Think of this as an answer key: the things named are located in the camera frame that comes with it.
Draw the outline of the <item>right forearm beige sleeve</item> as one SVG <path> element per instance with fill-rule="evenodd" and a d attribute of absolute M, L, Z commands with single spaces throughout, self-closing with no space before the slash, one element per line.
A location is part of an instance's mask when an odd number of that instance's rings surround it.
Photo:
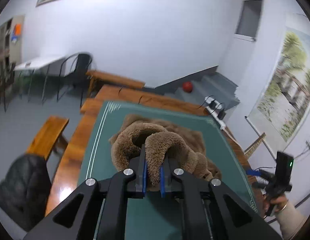
<path fill-rule="evenodd" d="M 286 200 L 275 212 L 283 239 L 293 239 L 307 221 L 294 205 Z"/>

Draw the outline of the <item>person's right hand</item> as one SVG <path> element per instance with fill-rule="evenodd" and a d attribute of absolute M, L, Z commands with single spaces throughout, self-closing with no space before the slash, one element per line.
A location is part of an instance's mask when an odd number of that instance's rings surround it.
<path fill-rule="evenodd" d="M 288 203 L 288 199 L 286 198 L 285 194 L 280 195 L 277 198 L 268 199 L 268 195 L 263 195 L 263 210 L 265 211 L 265 217 L 267 217 L 267 211 L 269 210 L 270 206 L 274 205 L 275 212 L 279 212 Z"/>

